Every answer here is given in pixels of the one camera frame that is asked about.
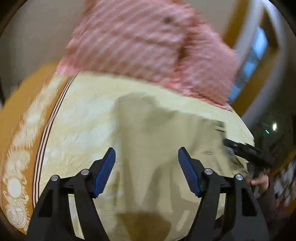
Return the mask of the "person's right hand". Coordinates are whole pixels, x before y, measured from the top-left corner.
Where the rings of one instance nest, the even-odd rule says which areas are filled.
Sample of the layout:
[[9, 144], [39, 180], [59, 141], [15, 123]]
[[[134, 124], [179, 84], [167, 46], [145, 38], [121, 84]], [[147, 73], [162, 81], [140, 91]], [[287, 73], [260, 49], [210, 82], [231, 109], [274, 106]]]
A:
[[269, 188], [269, 177], [267, 174], [261, 174], [253, 179], [246, 178], [245, 180], [251, 188], [255, 188], [254, 195], [256, 198], [260, 197]]

